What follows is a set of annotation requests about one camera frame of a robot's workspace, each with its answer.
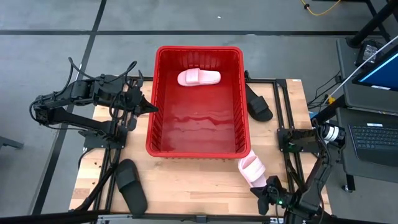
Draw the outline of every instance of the pink slide sandal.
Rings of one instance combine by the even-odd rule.
[[[238,169],[250,187],[263,187],[267,185],[267,179],[264,176],[266,167],[253,150],[250,150],[248,156],[238,161]]]
[[[220,82],[221,74],[217,71],[191,68],[181,72],[177,80],[181,86],[212,85]]]

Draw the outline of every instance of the black slide sandal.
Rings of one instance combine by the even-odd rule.
[[[130,159],[120,162],[116,169],[116,183],[119,191],[134,217],[139,217],[148,208],[147,199],[139,180],[135,163]]]
[[[246,99],[248,101],[248,112],[256,121],[269,121],[273,114],[268,107],[264,97],[257,96],[255,92],[246,84]]]

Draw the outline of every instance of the gray carpet floor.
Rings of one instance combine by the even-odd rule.
[[[37,190],[56,132],[31,120],[27,109],[34,98],[60,89],[72,57],[80,64],[88,35],[3,35],[2,30],[91,30],[100,0],[1,0],[0,2],[0,136],[24,142],[23,150],[0,150],[0,217],[26,215]],[[310,1],[313,11],[333,2]],[[385,1],[373,1],[376,10]],[[99,30],[360,30],[372,18],[363,2],[342,2],[330,13],[314,17],[299,0],[108,0]],[[384,25],[398,34],[391,16]],[[152,76],[156,50],[162,45],[233,45],[244,53],[252,77],[302,79],[308,100],[339,65],[336,36],[251,35],[100,35],[95,37],[87,73],[120,73],[132,60]],[[92,116],[92,106],[74,113]],[[68,131],[43,208],[44,213],[68,209],[83,138]],[[328,193],[333,213],[343,218],[394,223],[397,184],[356,177],[352,194],[341,167],[333,171]],[[128,220],[112,223],[157,223]]]

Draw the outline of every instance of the wooden tabletop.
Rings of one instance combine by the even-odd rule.
[[[274,117],[268,122],[258,122],[249,116],[251,146],[266,167],[266,176],[278,175],[287,188],[283,155],[279,151],[276,130],[279,127],[271,84],[251,83],[249,86],[267,101]],[[311,128],[307,103],[300,80],[287,80],[294,125],[297,129]],[[152,82],[144,82],[142,91],[150,99]],[[288,126],[282,89],[279,90],[284,123]],[[110,119],[108,108],[97,106],[93,118]],[[146,213],[208,214],[208,215],[259,215],[257,198],[250,193],[248,183],[238,171],[237,160],[224,159],[164,159],[152,157],[146,151],[149,115],[137,120],[137,128],[129,132],[120,161],[133,160],[148,201]],[[94,149],[81,161],[70,209],[79,206],[97,184],[104,149]],[[305,178],[316,161],[313,155],[301,153]],[[104,187],[100,208],[104,208],[108,184]],[[326,188],[322,191],[325,210],[330,213]],[[279,215],[283,209],[278,208]],[[128,207],[115,187],[111,212],[129,213]],[[275,215],[270,207],[267,215]]]

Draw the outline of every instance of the yellow cable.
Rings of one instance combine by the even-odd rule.
[[[307,7],[307,9],[308,9],[308,11],[309,11],[311,14],[313,14],[314,16],[322,16],[322,15],[325,15],[325,14],[326,14],[328,11],[330,11],[331,9],[333,9],[340,1],[341,1],[341,0],[338,0],[338,1],[337,1],[334,5],[332,5],[332,7],[330,7],[328,10],[326,10],[326,11],[323,12],[323,13],[319,13],[319,14],[313,13],[313,12],[311,11],[310,7]],[[301,0],[301,2],[304,4],[304,6],[307,4],[307,3],[304,2],[304,0]]]

